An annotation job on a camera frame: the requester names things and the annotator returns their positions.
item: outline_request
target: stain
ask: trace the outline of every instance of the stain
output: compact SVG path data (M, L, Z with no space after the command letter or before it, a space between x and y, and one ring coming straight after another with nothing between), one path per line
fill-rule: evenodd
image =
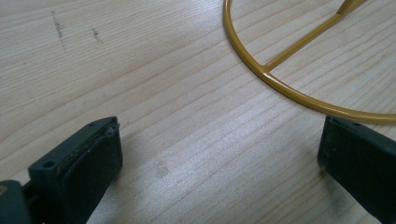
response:
M167 176L168 174L169 174L168 167L166 167L166 165L160 161L157 166L157 177L161 179L164 176Z
M55 17L55 11L51 11L52 13L52 19L53 19L53 23L55 24L56 27L56 32L58 33L58 38L61 40L62 43L62 47L64 48L64 50L66 50L66 48L64 47L64 26L58 21L58 19L56 19Z
M97 32L95 29L92 29L93 31L93 37L96 40L96 44L103 44L103 40L99 38L99 32Z

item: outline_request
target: black object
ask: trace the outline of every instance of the black object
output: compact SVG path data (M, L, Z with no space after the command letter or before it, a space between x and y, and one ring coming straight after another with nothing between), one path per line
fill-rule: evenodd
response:
M0 182L0 223L86 223L121 166L117 118L92 122L32 164L23 188Z
M396 142L347 119L327 117L318 162L370 214L396 223Z

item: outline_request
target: black mark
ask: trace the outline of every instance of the black mark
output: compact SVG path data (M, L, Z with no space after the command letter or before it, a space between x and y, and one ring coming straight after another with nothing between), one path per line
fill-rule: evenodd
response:
M96 44L103 44L103 40L99 38L99 33L95 29L92 29L92 31L93 31L93 37L95 37L96 39Z
M58 33L58 37L61 40L62 43L62 47L64 48L64 33L62 32L62 29L64 28L64 26L58 22L58 20L55 17L55 11L51 11L52 13L52 18L53 18L53 23L55 24L56 27L56 32Z

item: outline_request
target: wooden surface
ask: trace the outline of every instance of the wooden surface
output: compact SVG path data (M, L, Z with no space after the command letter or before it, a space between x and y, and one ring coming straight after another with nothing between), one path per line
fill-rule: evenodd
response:
M267 62L341 0L234 0ZM222 1L0 0L0 179L83 125L120 120L124 166L89 223L377 223L317 164L325 115L262 83ZM396 113L396 2L368 1L273 74L349 108ZM396 139L396 127L368 125Z

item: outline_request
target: curved yellow rim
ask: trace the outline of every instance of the curved yellow rim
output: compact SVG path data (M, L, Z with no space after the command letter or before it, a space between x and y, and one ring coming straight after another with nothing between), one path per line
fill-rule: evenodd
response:
M283 83L281 80L274 77L270 71L281 64L283 61L289 58L293 53L302 48L304 45L309 43L312 39L325 32L327 29L332 27L338 21L340 21L346 14L353 11L356 7L361 5L364 0L346 0L344 4L340 7L337 13L323 22L318 28L314 31L297 41L291 47L286 49L285 51L279 53L275 58L265 64L261 65L257 63L253 57L248 53L245 49L244 45L239 40L238 35L233 28L233 22L231 20L231 0L224 0L223 6L223 22L225 26L225 30L230 39L231 44L233 45L235 51L238 53L239 57L244 61L244 63L265 83L270 85L275 90L289 97L291 100L315 109L324 114L341 117L345 119L353 119L359 122L369 122L369 123L381 123L381 124L396 124L396 114L376 114L376 113L368 113L361 112L358 110L351 110L347 108L343 108L337 105L331 105L326 102L317 100L308 95L305 95L291 86Z

